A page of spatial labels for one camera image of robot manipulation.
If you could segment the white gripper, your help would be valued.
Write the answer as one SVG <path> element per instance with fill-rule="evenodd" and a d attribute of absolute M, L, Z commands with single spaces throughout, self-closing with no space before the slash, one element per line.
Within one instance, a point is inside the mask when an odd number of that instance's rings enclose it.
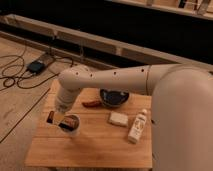
<path fill-rule="evenodd" d="M 64 113 L 66 113 L 72 108 L 79 93 L 80 93 L 79 90 L 69 91 L 64 88 L 59 89 L 55 98 L 55 109 L 61 113 L 56 112 L 54 114 L 53 117 L 54 124 L 60 124 L 62 122 L 62 120 L 65 117 Z"/>

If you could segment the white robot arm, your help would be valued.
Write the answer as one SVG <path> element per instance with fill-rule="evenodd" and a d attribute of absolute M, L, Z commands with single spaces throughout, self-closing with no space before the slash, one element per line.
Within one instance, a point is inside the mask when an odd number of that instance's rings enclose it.
<path fill-rule="evenodd" d="M 55 109 L 69 111 L 84 88 L 150 95 L 153 171 L 213 171 L 213 75 L 181 64 L 62 71 Z"/>

